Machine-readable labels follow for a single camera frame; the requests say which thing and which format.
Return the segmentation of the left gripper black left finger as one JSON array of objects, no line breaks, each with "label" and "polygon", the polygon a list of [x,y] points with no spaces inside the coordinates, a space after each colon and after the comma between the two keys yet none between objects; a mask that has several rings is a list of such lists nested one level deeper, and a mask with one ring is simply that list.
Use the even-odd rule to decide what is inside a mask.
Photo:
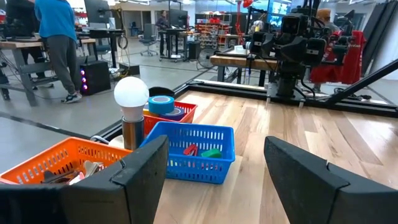
[{"label": "left gripper black left finger", "polygon": [[153,224],[168,156],[162,135],[73,185],[0,182],[0,224]]}]

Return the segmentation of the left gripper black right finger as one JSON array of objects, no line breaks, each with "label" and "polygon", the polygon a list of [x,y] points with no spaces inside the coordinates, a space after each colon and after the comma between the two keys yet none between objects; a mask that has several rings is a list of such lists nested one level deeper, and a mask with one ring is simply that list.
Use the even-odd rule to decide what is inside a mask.
[{"label": "left gripper black right finger", "polygon": [[398,190],[274,136],[264,157],[290,224],[398,224]]}]

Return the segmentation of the dark grey staple remover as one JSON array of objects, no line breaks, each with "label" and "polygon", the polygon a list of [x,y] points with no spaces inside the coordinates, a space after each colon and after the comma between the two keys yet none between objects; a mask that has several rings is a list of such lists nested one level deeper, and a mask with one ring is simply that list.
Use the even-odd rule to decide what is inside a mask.
[{"label": "dark grey staple remover", "polygon": [[40,182],[41,184],[62,184],[71,181],[78,172],[76,171],[68,171],[62,174],[54,174],[49,170],[44,172],[44,179]]}]

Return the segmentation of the small red stapler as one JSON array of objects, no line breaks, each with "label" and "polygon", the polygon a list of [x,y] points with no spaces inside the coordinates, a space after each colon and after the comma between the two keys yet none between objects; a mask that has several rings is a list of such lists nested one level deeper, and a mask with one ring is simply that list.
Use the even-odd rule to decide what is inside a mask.
[{"label": "small red stapler", "polygon": [[196,144],[189,145],[186,149],[183,150],[183,154],[185,156],[197,156],[198,146]]}]

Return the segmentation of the blue plastic basket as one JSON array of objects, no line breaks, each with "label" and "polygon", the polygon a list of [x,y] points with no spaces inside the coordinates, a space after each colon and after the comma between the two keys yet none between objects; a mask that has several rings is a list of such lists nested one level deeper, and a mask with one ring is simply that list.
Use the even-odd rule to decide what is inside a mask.
[{"label": "blue plastic basket", "polygon": [[[169,139],[167,178],[211,184],[224,182],[236,157],[232,127],[161,121],[153,127],[142,144],[146,145],[161,135]],[[183,154],[183,150],[191,144],[198,146],[197,156]],[[200,156],[213,148],[221,151],[222,158]]]}]

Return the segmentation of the light blue tape roll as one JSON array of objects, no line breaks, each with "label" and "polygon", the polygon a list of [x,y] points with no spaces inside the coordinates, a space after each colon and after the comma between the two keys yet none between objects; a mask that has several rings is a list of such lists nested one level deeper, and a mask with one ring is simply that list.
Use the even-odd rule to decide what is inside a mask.
[{"label": "light blue tape roll", "polygon": [[152,96],[148,100],[149,111],[155,114],[171,113],[174,110],[174,98],[166,95]]}]

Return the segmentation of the small green stapler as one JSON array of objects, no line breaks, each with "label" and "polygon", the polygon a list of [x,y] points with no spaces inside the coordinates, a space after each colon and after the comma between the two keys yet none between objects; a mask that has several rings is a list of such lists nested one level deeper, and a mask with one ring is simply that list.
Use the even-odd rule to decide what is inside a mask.
[{"label": "small green stapler", "polygon": [[207,158],[216,158],[220,159],[222,158],[222,153],[219,149],[213,148],[207,151],[204,151],[203,153],[200,154],[201,157],[207,157]]}]

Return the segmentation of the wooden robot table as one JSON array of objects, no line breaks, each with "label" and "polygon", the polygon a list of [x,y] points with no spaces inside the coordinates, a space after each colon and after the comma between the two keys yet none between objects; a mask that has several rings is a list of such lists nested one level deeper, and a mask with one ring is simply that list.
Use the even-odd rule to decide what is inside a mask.
[{"label": "wooden robot table", "polygon": [[226,53],[218,52],[210,57],[210,62],[218,69],[218,82],[249,85],[250,77],[259,71],[259,87],[265,87],[267,75],[272,75],[277,68],[276,60],[265,60],[251,54],[237,54],[235,50]]}]

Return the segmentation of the orange plastic basket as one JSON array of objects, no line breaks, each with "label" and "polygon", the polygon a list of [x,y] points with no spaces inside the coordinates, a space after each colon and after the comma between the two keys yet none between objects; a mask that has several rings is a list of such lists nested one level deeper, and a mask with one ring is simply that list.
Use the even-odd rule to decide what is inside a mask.
[{"label": "orange plastic basket", "polygon": [[110,166],[130,153],[130,150],[81,138],[70,137],[38,153],[30,159],[0,174],[5,184],[39,184],[44,172],[60,175],[70,171],[85,171],[85,161],[102,162]]}]

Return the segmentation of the shelf with red bins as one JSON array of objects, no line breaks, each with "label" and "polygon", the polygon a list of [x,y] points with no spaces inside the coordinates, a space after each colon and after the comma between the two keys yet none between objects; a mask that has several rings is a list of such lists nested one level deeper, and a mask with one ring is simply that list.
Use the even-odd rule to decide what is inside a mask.
[{"label": "shelf with red bins", "polygon": [[228,49],[238,44],[238,36],[233,33],[232,20],[229,16],[197,19],[195,31],[202,49]]}]

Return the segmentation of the black computer monitor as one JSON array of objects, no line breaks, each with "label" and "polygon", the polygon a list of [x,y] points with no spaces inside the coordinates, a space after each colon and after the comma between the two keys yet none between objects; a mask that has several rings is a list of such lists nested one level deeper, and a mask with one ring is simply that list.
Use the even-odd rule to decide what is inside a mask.
[{"label": "black computer monitor", "polygon": [[169,11],[169,25],[171,27],[186,29],[189,25],[188,12],[179,9],[171,9]]},{"label": "black computer monitor", "polygon": [[107,0],[84,0],[88,23],[108,23],[111,17]]}]

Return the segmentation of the white light bulb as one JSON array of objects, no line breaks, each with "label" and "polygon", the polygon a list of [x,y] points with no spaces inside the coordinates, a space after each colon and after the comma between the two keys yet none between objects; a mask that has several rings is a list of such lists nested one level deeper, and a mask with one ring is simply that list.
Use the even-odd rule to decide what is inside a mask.
[{"label": "white light bulb", "polygon": [[149,89],[140,78],[122,78],[114,88],[114,99],[122,112],[124,148],[134,151],[144,140],[144,106]]}]

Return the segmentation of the office chair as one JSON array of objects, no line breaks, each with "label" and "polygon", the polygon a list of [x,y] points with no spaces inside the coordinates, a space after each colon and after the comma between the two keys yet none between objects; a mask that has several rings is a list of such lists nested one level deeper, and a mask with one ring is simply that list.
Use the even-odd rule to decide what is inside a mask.
[{"label": "office chair", "polygon": [[144,31],[142,35],[139,35],[139,42],[146,46],[147,48],[140,52],[140,55],[143,56],[147,54],[149,56],[158,55],[158,52],[152,50],[150,47],[157,43],[157,37],[155,34],[156,26],[154,24],[145,24]]}]

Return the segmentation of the wooden work table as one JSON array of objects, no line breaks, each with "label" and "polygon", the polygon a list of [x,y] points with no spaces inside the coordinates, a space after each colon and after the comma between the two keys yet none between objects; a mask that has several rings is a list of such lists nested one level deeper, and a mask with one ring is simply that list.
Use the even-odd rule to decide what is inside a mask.
[{"label": "wooden work table", "polygon": [[15,62],[12,63],[7,61],[4,54],[0,56],[0,63],[6,62],[7,66],[12,72],[16,72],[15,76],[20,81],[20,85],[11,85],[9,83],[0,83],[0,93],[2,93],[3,98],[8,100],[9,97],[2,92],[3,89],[20,91],[25,93],[26,98],[31,106],[37,106],[36,95],[33,91],[33,86],[43,85],[45,83],[52,83],[58,80],[57,77],[46,78],[45,80],[40,80],[33,82],[29,78],[29,74],[37,72],[47,72],[52,70],[52,64],[49,60],[40,63],[26,64],[22,56],[22,49],[32,48],[32,47],[43,47],[44,43],[39,40],[32,40],[30,42],[18,42],[18,41],[7,41],[0,42],[0,50],[11,50]]}]

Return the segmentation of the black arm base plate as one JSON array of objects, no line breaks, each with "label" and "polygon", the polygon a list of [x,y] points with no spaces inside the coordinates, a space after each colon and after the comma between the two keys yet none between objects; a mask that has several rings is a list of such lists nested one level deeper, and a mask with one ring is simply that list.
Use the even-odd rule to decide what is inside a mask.
[{"label": "black arm base plate", "polygon": [[284,103],[304,103],[306,95],[298,86],[287,85],[280,87],[278,83],[269,82],[267,86],[267,97],[271,101]]}]

